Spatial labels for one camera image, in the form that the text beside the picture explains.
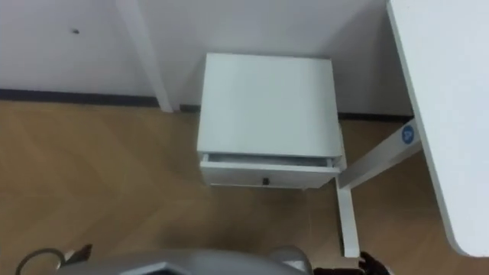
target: cable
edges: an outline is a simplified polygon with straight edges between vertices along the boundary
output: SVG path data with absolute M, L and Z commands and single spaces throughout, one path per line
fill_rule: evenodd
M 63 252 L 57 250 L 56 248 L 41 248 L 39 250 L 29 253 L 27 256 L 24 257 L 24 259 L 21 260 L 20 263 L 18 263 L 18 266 L 15 269 L 15 275 L 21 275 L 22 268 L 24 268 L 25 264 L 33 257 L 39 256 L 41 254 L 56 255 L 60 259 L 60 267 L 62 267 L 66 263 Z

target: white wall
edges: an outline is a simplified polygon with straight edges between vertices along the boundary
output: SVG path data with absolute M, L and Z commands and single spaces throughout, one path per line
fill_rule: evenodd
M 153 95 L 115 1 L 1 0 L 0 88 Z M 331 57 L 340 112 L 410 114 L 385 0 L 135 1 L 173 107 L 217 51 Z
M 152 95 L 119 21 L 113 1 L 1 0 L 0 88 Z
M 410 114 L 384 0 L 141 0 L 166 90 L 199 104 L 205 53 L 331 57 L 338 110 Z

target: wooden floor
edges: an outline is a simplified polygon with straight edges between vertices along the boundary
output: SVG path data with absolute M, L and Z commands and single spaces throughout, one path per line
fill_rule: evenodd
M 206 187 L 197 123 L 155 108 L 0 102 L 0 274 L 36 248 L 85 243 L 94 258 L 159 248 L 264 254 L 295 244 L 314 266 L 355 264 L 340 255 L 333 185 Z M 399 126 L 342 121 L 349 162 Z M 422 154 L 353 199 L 362 249 L 397 275 L 489 273 L 489 259 L 459 256 L 446 241 Z

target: white drawer cabinet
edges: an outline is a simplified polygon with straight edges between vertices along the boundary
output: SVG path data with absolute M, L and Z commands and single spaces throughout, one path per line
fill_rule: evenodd
M 331 62 L 208 54 L 197 149 L 209 185 L 327 183 L 343 154 Z

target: desk leg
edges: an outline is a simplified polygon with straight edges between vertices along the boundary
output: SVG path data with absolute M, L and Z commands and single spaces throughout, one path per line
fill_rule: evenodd
M 421 149 L 416 121 L 413 119 L 353 165 L 346 168 L 346 163 L 342 163 L 344 170 L 336 177 L 336 193 L 342 227 L 343 255 L 345 257 L 359 257 L 360 255 L 351 189 L 400 163 Z
M 336 177 L 336 195 L 338 197 L 339 221 L 342 227 L 340 238 L 344 257 L 360 257 L 360 245 L 358 244 L 357 223 L 351 190 L 339 188 L 338 177 Z
M 339 175 L 339 187 L 352 189 L 421 150 L 412 119 Z

